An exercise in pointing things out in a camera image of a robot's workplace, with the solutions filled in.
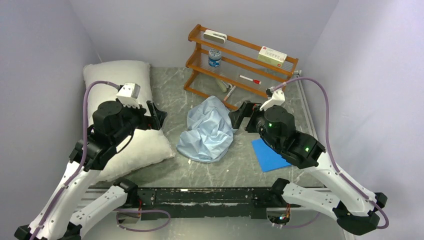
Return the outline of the light blue pillowcase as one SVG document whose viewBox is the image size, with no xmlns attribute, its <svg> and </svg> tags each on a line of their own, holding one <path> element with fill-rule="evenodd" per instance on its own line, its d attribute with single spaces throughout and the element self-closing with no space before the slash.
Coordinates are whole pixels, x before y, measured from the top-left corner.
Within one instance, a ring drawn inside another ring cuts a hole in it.
<svg viewBox="0 0 424 240">
<path fill-rule="evenodd" d="M 187 130 L 180 134 L 176 149 L 201 163 L 220 161 L 234 140 L 230 111 L 216 96 L 210 96 L 187 113 Z"/>
</svg>

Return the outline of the white pillow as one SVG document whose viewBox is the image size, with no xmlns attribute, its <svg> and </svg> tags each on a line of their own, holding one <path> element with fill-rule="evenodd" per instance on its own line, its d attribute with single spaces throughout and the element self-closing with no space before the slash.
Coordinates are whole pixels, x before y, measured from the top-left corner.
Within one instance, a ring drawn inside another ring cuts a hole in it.
<svg viewBox="0 0 424 240">
<path fill-rule="evenodd" d="M 98 64 L 88 64 L 83 70 L 85 85 L 88 87 L 95 81 L 108 81 L 117 85 L 135 83 L 140 86 L 138 102 L 147 108 L 147 101 L 153 95 L 150 80 L 151 65 L 138 60 L 116 60 Z M 93 123 L 93 113 L 98 106 L 116 99 L 117 91 L 111 86 L 97 84 L 88 97 L 88 123 Z M 113 182 L 135 170 L 157 164 L 173 158 L 175 152 L 162 130 L 136 129 L 133 138 L 126 138 L 118 147 L 118 154 L 111 158 L 105 168 L 95 179 L 95 183 Z"/>
</svg>

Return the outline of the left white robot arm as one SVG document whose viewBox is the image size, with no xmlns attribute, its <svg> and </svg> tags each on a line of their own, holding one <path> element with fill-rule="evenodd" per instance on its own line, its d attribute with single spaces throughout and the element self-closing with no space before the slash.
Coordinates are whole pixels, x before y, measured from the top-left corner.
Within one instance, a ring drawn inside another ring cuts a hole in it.
<svg viewBox="0 0 424 240">
<path fill-rule="evenodd" d="M 54 194 L 27 225 L 17 228 L 19 240 L 80 240 L 102 218 L 119 207 L 132 208 L 139 200 L 137 185 L 118 180 L 106 193 L 81 210 L 76 207 L 118 146 L 136 130 L 160 130 L 167 117 L 152 101 L 146 107 L 129 107 L 119 100 L 101 103 L 92 115 L 93 124 L 78 141 Z"/>
</svg>

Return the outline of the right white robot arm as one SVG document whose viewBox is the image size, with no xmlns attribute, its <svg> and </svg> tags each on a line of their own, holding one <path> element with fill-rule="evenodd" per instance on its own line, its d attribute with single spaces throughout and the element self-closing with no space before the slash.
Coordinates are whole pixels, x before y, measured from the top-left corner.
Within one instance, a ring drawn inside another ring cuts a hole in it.
<svg viewBox="0 0 424 240">
<path fill-rule="evenodd" d="M 300 132 L 295 117 L 285 108 L 274 105 L 266 110 L 261 105 L 245 101 L 228 114 L 231 126 L 238 129 L 244 118 L 248 133 L 259 134 L 262 141 L 292 166 L 314 176 L 331 192 L 323 193 L 278 178 L 270 188 L 270 202 L 275 207 L 299 205 L 324 214 L 345 231 L 361 236 L 380 226 L 387 196 L 361 186 L 331 160 L 329 151 L 316 138 Z"/>
</svg>

